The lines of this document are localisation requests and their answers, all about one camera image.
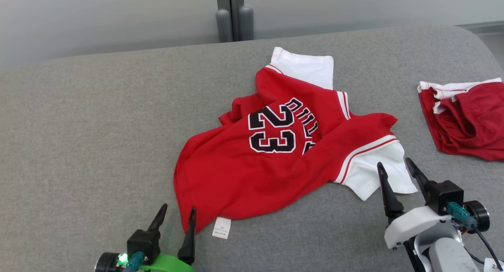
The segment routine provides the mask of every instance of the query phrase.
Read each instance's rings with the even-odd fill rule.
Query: white fabric
[[[333,89],[334,60],[331,56],[297,55],[276,46],[271,65],[287,76],[324,89]]]
[[[445,85],[420,81],[417,90],[418,93],[421,93],[422,90],[432,88],[436,92],[436,94],[434,94],[434,98],[438,100],[451,98],[452,102],[455,102],[457,101],[457,97],[455,97],[455,95],[460,93],[467,93],[472,87],[478,86],[479,84],[493,83],[493,82],[502,82],[502,79],[499,77],[494,78],[493,80],[486,80],[482,82],[448,83]],[[438,115],[444,112],[446,110],[446,107],[441,106],[441,102],[437,102],[434,104],[432,110],[434,111],[434,114]]]
[[[333,89],[334,61],[331,56],[297,55],[276,47],[271,64],[266,67],[324,89]],[[350,119],[347,93],[338,91],[337,94],[345,118]],[[417,189],[411,182],[403,159],[402,145],[395,136],[387,135],[348,155],[334,182],[348,186],[365,201],[380,187],[377,164],[381,162],[395,193],[414,193]]]

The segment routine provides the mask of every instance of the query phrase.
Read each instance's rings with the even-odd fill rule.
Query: care label
[[[500,266],[502,266],[502,268],[504,268],[504,262],[502,261],[499,261],[500,262]],[[499,272],[499,267],[497,266],[497,264],[495,264],[495,261],[493,260],[493,258],[485,258],[485,266],[483,268],[483,271],[484,272]]]
[[[230,229],[231,229],[231,220],[222,217],[217,217],[217,219],[215,220],[215,226],[212,236],[227,240],[227,236],[229,235]]]

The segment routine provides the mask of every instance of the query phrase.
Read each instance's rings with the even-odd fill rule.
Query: folded red garment
[[[439,151],[504,161],[504,84],[420,82],[420,101]]]

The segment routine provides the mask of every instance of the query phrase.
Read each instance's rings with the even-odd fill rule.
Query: red fabric
[[[333,181],[351,151],[392,134],[390,128],[396,122],[393,116],[382,113],[346,120],[335,91],[268,68],[257,73],[256,87],[257,94],[234,100],[232,111],[220,117],[223,126],[190,138],[180,153],[173,181],[185,231],[193,206],[197,210],[196,232],[218,216],[236,220],[288,206]],[[292,98],[303,106],[291,114],[281,112]],[[303,125],[308,115],[297,115],[305,107],[315,119]],[[279,120],[293,117],[293,123],[274,127],[260,115],[268,110]],[[254,129],[257,121],[251,118],[258,117],[264,127]],[[306,129],[313,129],[315,122],[319,127],[306,135]],[[261,150],[267,147],[268,139],[279,137],[278,144],[289,145],[288,139],[281,138],[283,131],[295,135],[291,152],[252,148]],[[261,132],[266,139],[257,146],[252,138]],[[314,146],[305,152],[306,145]]]
[[[439,100],[435,91],[420,93],[421,105],[432,138],[439,151],[453,155],[473,155],[487,161],[504,161],[504,84],[484,83],[457,99],[444,98],[440,107],[446,110],[434,114]]]

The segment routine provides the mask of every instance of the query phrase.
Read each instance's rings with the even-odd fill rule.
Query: green light
[[[119,255],[119,259],[117,260],[117,262],[120,265],[126,265],[128,263],[128,254],[127,253],[120,254]]]

